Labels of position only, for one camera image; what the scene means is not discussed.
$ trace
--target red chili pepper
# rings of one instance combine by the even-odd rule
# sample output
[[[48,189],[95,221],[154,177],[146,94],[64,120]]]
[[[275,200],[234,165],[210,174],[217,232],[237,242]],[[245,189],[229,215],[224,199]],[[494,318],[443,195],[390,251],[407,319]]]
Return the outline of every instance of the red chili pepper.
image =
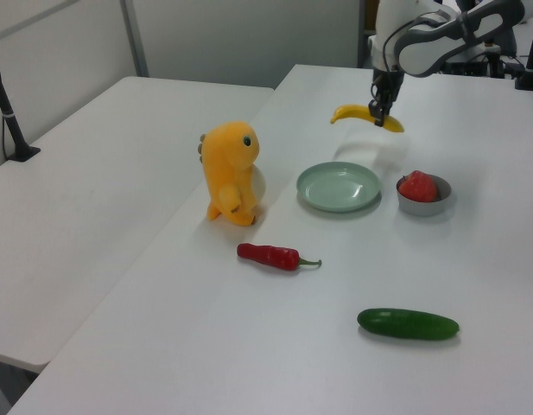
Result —
[[[256,246],[252,244],[239,244],[238,256],[253,260],[259,264],[275,266],[275,268],[286,271],[296,270],[299,265],[321,266],[321,260],[310,262],[302,259],[295,249],[270,245]]]

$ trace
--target cucumber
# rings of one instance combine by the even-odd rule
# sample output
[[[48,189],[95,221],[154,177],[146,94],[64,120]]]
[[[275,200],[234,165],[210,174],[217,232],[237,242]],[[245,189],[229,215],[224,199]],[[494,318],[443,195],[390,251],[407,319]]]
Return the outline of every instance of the cucumber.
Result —
[[[450,318],[414,310],[368,309],[357,320],[370,333],[401,339],[446,340],[460,330]]]

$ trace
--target banana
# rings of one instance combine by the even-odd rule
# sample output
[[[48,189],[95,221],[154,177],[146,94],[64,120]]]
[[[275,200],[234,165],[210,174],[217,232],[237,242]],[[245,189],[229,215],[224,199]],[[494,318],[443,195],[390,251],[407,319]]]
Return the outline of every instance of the banana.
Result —
[[[348,104],[338,107],[333,113],[331,123],[342,118],[361,118],[375,123],[375,118],[370,115],[370,110],[365,105]],[[385,117],[384,128],[392,132],[404,132],[403,125],[391,115]]]

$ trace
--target metal bowl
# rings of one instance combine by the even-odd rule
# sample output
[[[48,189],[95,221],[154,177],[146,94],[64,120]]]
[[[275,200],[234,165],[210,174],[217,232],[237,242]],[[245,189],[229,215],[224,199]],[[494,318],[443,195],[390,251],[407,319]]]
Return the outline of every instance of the metal bowl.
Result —
[[[397,182],[398,206],[401,210],[407,214],[413,214],[414,216],[434,216],[444,212],[451,193],[450,184],[438,176],[429,176],[431,176],[437,187],[437,197],[435,201],[431,202],[412,201],[411,199],[404,197],[401,195],[401,192],[398,191],[404,177]]]

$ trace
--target table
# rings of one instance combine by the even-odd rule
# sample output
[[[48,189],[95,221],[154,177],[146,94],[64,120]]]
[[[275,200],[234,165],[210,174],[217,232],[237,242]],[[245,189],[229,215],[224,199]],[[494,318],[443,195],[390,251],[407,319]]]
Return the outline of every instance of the table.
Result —
[[[0,167],[0,361],[39,373],[202,180],[202,133],[268,88],[126,78]]]
[[[295,67],[251,122],[267,182],[258,223],[206,221],[202,182],[11,415],[533,414],[533,94],[406,77],[392,111],[404,134],[329,124],[336,106],[368,101],[370,82]],[[374,170],[381,199],[351,214],[303,205],[296,177],[333,159]],[[446,213],[398,210],[412,169],[451,183]],[[236,258],[242,241],[323,266],[255,265]],[[419,342],[359,329],[361,310],[383,306],[461,330]]]

